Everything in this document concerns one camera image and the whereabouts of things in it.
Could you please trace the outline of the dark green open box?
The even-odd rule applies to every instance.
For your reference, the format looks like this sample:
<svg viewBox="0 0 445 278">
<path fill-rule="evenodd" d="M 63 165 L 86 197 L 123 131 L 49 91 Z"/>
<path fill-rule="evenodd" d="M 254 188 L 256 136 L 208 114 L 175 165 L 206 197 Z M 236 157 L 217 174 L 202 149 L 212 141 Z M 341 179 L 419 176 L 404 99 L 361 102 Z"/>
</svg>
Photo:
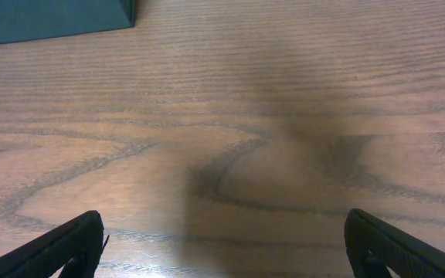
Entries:
<svg viewBox="0 0 445 278">
<path fill-rule="evenodd" d="M 0 0 L 0 44 L 134 26 L 136 0 Z"/>
</svg>

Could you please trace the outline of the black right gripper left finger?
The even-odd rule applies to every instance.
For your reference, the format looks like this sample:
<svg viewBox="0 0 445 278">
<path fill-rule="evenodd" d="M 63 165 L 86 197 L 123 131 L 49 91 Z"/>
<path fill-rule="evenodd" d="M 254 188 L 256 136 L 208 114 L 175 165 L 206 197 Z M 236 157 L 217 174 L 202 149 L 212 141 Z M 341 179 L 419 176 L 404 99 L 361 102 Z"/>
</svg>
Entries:
<svg viewBox="0 0 445 278">
<path fill-rule="evenodd" d="M 0 256 L 0 278 L 93 277 L 109 238 L 96 210 Z"/>
</svg>

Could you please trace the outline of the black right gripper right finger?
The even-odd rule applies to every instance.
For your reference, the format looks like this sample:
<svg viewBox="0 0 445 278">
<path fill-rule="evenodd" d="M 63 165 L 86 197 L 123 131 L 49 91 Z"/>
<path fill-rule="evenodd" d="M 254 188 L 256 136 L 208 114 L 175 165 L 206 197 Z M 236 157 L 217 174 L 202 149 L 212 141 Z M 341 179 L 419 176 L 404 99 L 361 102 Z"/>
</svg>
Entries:
<svg viewBox="0 0 445 278">
<path fill-rule="evenodd" d="M 361 209 L 349 212 L 344 237 L 355 278 L 445 278 L 445 252 Z"/>
</svg>

